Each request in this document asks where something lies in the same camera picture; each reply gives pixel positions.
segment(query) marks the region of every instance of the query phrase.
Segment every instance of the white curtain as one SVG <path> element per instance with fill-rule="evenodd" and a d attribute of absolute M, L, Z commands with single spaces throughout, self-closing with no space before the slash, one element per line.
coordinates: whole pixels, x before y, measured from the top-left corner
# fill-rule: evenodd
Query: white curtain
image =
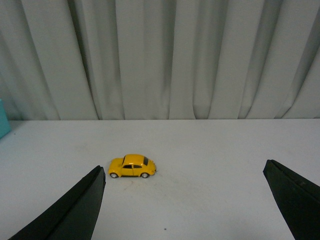
<path fill-rule="evenodd" d="M 12 120 L 320 118 L 320 0 L 0 0 Z"/>

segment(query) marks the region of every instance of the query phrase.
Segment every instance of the yellow toy car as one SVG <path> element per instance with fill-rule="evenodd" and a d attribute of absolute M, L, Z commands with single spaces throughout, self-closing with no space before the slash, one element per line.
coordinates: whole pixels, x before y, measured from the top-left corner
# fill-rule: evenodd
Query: yellow toy car
<path fill-rule="evenodd" d="M 143 177 L 154 175 L 157 168 L 151 159 L 139 154 L 127 154 L 111 161 L 108 173 L 110 177 Z"/>

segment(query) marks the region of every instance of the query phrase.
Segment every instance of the table surface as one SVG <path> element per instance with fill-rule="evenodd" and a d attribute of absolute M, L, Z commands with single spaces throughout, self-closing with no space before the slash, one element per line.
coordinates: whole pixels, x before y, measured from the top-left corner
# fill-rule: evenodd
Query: table surface
<path fill-rule="evenodd" d="M 95 166 L 138 153 L 147 179 L 106 176 L 93 240 L 293 240 L 262 173 L 320 185 L 320 119 L 12 121 L 0 139 L 0 239 Z"/>

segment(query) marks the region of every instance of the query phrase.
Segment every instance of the toy car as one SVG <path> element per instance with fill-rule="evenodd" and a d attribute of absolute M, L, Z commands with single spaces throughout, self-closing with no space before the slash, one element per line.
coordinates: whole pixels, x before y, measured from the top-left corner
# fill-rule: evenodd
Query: toy car
<path fill-rule="evenodd" d="M 157 168 L 151 159 L 139 154 L 127 154 L 111 161 L 108 173 L 110 177 L 143 177 L 154 175 Z"/>

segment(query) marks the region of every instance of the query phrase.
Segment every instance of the curtain fold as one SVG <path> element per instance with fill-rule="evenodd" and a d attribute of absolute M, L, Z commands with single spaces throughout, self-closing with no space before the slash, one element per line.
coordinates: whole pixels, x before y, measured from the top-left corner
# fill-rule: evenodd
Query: curtain fold
<path fill-rule="evenodd" d="M 320 0 L 0 0 L 12 120 L 320 117 Z"/>

